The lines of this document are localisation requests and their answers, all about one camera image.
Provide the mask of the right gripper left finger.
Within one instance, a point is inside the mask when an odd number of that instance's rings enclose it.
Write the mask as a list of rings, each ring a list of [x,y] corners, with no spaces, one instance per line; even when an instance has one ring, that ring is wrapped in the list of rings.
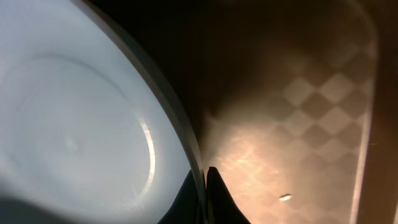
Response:
[[[195,224],[199,221],[198,192],[192,171],[189,171],[172,206],[158,224]]]

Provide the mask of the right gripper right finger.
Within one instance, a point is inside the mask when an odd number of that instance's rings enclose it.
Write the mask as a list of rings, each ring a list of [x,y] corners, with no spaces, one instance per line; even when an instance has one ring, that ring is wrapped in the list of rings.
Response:
[[[206,175],[208,216],[214,224],[250,224],[234,202],[221,174],[209,167]]]

